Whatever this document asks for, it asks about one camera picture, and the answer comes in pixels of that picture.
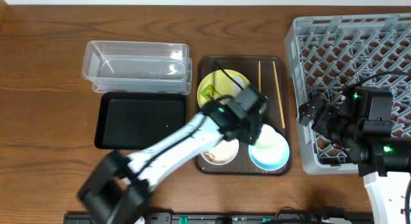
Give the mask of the green snack wrapper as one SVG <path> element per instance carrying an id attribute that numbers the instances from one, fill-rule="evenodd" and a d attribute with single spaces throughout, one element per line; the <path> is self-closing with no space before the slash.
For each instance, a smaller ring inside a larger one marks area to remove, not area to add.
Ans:
<path id="1" fill-rule="evenodd" d="M 206 101 L 216 100 L 221 96 L 221 94 L 211 84 L 202 89 L 200 91 L 200 95 Z"/>

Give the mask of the wooden chopstick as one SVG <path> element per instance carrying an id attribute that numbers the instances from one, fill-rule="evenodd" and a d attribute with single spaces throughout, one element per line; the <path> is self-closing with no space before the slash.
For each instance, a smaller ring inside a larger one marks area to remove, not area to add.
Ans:
<path id="1" fill-rule="evenodd" d="M 258 90 L 261 92 L 261 61 L 258 62 Z"/>
<path id="2" fill-rule="evenodd" d="M 282 124 L 282 128 L 285 129 L 286 125 L 285 125 L 284 112 L 283 112 L 283 103 L 282 103 L 280 87 L 279 87 L 279 78 L 278 78 L 278 75 L 277 75 L 277 69 L 276 69 L 274 61 L 272 62 L 272 65 L 273 65 L 275 86 L 276 86 L 276 90 L 277 90 L 277 100 L 278 100 L 279 111 L 280 111 L 280 115 L 281 115 L 281 124 Z"/>

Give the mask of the white tissue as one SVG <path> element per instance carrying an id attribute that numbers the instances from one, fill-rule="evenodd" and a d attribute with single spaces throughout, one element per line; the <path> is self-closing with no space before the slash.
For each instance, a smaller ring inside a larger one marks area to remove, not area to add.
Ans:
<path id="1" fill-rule="evenodd" d="M 233 76 L 232 77 L 235 82 L 232 83 L 232 91 L 234 94 L 241 91 L 246 87 L 245 81 L 241 76 Z"/>

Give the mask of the dark brown serving tray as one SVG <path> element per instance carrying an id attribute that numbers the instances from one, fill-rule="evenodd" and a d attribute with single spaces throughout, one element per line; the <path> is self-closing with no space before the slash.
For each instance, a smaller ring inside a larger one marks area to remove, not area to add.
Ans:
<path id="1" fill-rule="evenodd" d="M 243 83 L 253 85 L 269 100 L 269 109 L 263 122 L 273 127 L 291 146 L 290 122 L 287 96 L 286 67 L 281 59 L 274 56 L 205 56 L 198 65 L 197 110 L 207 101 L 202 93 L 203 89 L 212 85 L 215 93 L 213 97 L 225 94 L 236 94 L 240 90 L 226 75 L 220 71 L 220 64 L 224 70 L 236 81 L 243 78 Z M 247 175 L 280 177 L 292 168 L 292 157 L 286 164 L 273 171 L 257 167 L 250 158 L 249 147 L 245 143 L 239 144 L 239 151 L 235 158 L 221 166 L 209 163 L 202 156 L 195 159 L 199 171 L 209 175 Z"/>

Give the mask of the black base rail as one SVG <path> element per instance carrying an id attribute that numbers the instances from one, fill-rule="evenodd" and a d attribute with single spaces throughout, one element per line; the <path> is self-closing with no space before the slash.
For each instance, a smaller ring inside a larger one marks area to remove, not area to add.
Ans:
<path id="1" fill-rule="evenodd" d="M 282 213 L 273 216 L 269 215 L 227 215 L 227 214 L 170 214 L 167 212 L 150 213 L 143 216 L 144 223 L 148 224 L 214 224 L 214 223 L 232 223 L 248 224 L 262 223 L 270 220 L 301 220 L 298 214 Z M 351 223 L 374 223 L 372 215 L 360 215 L 350 218 Z M 64 224 L 94 224 L 96 223 L 88 214 L 65 214 Z"/>

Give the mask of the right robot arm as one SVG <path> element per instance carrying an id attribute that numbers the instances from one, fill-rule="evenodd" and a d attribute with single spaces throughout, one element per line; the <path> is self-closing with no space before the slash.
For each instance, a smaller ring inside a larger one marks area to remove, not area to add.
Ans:
<path id="1" fill-rule="evenodd" d="M 300 124 L 349 151 L 375 223 L 410 224 L 410 140 L 391 136 L 391 92 L 353 87 L 343 95 L 339 107 L 321 98 L 300 105 Z"/>

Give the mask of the clear plastic bin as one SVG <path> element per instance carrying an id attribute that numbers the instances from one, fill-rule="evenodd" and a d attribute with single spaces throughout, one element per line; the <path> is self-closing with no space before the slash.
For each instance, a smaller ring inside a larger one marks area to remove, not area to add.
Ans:
<path id="1" fill-rule="evenodd" d="M 192 60 L 186 44 L 93 40 L 87 44 L 82 76 L 94 92 L 188 95 Z"/>

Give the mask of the black waste tray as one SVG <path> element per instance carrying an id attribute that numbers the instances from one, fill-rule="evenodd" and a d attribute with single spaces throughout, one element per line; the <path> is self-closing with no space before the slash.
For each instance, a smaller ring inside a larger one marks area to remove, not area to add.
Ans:
<path id="1" fill-rule="evenodd" d="M 94 145 L 104 150 L 143 150 L 185 124 L 182 94 L 107 92 L 101 97 Z"/>

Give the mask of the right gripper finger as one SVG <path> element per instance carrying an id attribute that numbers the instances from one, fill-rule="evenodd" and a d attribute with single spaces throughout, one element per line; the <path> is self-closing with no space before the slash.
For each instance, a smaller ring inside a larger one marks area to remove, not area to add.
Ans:
<path id="1" fill-rule="evenodd" d="M 308 126 L 317 113 L 315 102 L 307 102 L 299 106 L 299 123 Z"/>
<path id="2" fill-rule="evenodd" d="M 310 108 L 314 111 L 321 111 L 327 107 L 328 101 L 325 94 L 315 96 L 310 101 Z"/>

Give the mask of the white cup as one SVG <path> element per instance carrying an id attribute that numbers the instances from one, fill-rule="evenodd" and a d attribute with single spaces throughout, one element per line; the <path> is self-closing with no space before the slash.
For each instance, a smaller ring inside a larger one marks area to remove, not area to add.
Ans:
<path id="1" fill-rule="evenodd" d="M 283 151 L 282 136 L 271 126 L 263 125 L 257 142 L 251 149 L 252 155 L 260 162 L 271 164 L 280 161 Z"/>

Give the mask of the yellow plate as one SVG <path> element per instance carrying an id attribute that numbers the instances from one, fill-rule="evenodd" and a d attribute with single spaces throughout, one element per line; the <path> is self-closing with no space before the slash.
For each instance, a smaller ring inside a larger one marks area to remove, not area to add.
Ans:
<path id="1" fill-rule="evenodd" d="M 202 107 L 206 101 L 204 98 L 201 97 L 200 91 L 204 89 L 207 85 L 211 84 L 213 87 L 221 94 L 224 95 L 231 95 L 236 96 L 238 93 L 234 94 L 232 91 L 232 83 L 233 81 L 230 80 L 221 70 L 217 70 L 217 72 L 209 73 L 205 78 L 203 78 L 198 86 L 197 89 L 197 102 L 199 107 Z"/>

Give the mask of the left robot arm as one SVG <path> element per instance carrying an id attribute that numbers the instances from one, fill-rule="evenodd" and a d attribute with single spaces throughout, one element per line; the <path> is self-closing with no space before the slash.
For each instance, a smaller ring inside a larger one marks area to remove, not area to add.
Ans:
<path id="1" fill-rule="evenodd" d="M 172 172 L 221 141 L 255 144 L 268 98 L 248 86 L 204 104 L 181 129 L 153 146 L 123 156 L 108 153 L 78 192 L 95 223 L 136 223 L 155 188 Z"/>

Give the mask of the light blue bowl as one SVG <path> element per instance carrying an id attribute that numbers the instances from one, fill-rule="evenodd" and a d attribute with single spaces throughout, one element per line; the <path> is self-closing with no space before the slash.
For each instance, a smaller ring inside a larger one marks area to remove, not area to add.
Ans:
<path id="1" fill-rule="evenodd" d="M 265 171 L 275 171 L 286 165 L 290 149 L 286 139 L 274 133 L 261 133 L 255 145 L 249 146 L 251 161 Z"/>

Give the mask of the grey dishwasher rack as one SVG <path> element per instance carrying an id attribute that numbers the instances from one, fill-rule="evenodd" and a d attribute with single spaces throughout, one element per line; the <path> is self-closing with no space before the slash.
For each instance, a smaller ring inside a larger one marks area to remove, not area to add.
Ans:
<path id="1" fill-rule="evenodd" d="M 410 14 L 334 15 L 294 19 L 284 41 L 296 105 L 366 80 L 393 95 L 392 136 L 410 137 Z"/>

